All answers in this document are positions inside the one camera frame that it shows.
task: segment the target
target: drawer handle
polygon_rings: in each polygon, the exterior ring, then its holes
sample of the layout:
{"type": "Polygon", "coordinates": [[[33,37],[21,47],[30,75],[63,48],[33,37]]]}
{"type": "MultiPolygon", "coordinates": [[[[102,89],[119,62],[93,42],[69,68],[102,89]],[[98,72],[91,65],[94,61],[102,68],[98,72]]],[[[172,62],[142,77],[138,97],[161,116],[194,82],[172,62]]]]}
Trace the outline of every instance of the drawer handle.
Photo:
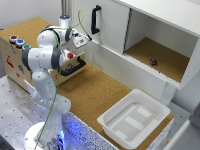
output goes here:
{"type": "Polygon", "coordinates": [[[91,30],[92,30],[92,34],[96,34],[98,33],[100,30],[96,28],[96,12],[101,10],[100,6],[96,6],[96,8],[94,8],[92,10],[92,25],[91,25],[91,30]]]}
{"type": "Polygon", "coordinates": [[[82,59],[80,58],[80,56],[77,57],[77,61],[78,61],[80,64],[78,64],[77,66],[75,66],[75,67],[73,67],[73,68],[71,68],[71,69],[61,70],[61,71],[60,71],[60,74],[61,74],[62,76],[64,76],[64,77],[69,76],[70,74],[76,72],[77,70],[79,70],[80,68],[82,68],[82,67],[84,67],[84,66],[86,65],[86,62],[85,62],[84,60],[82,60],[82,59]]]}

